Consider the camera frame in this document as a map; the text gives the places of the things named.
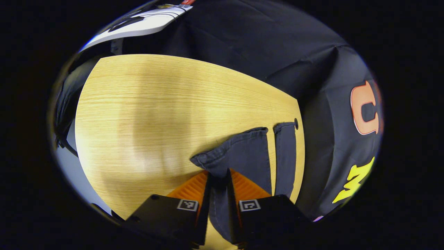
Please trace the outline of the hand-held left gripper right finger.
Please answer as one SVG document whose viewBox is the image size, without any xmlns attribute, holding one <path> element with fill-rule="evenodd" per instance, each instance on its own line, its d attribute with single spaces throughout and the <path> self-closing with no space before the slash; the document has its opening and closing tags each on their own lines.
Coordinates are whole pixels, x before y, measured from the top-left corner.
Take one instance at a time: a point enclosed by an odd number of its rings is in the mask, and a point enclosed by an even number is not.
<svg viewBox="0 0 444 250">
<path fill-rule="evenodd" d="M 270 195 L 256 183 L 228 169 L 229 230 L 239 248 L 294 248 L 308 217 L 286 195 Z"/>
</svg>

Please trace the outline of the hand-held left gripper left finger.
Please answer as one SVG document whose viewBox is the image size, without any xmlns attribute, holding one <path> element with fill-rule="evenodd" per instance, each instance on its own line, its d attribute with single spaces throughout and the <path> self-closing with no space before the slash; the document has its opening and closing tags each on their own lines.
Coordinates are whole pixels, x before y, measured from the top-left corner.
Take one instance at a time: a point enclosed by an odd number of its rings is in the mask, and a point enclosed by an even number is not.
<svg viewBox="0 0 444 250">
<path fill-rule="evenodd" d="M 168 195 L 149 196 L 122 226 L 167 247 L 198 249 L 206 241 L 210 193 L 203 170 Z"/>
</svg>

